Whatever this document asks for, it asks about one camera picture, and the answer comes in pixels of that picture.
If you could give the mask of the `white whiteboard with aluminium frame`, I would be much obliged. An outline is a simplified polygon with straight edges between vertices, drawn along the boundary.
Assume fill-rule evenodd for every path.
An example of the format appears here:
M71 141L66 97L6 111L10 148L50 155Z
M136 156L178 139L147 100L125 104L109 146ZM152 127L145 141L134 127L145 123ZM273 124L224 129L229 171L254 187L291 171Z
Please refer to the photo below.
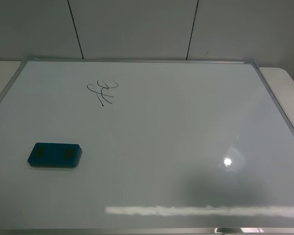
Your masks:
M31 167L37 142L78 166ZM0 235L246 227L294 234L294 125L254 63L28 59L1 92Z

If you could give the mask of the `teal whiteboard eraser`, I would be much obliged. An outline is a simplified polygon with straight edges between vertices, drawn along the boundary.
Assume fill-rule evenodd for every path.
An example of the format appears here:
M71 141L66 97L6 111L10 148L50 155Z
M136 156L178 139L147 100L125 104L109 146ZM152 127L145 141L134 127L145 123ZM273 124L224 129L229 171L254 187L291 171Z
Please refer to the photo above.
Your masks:
M81 155L79 144L37 142L27 162L31 167L75 168Z

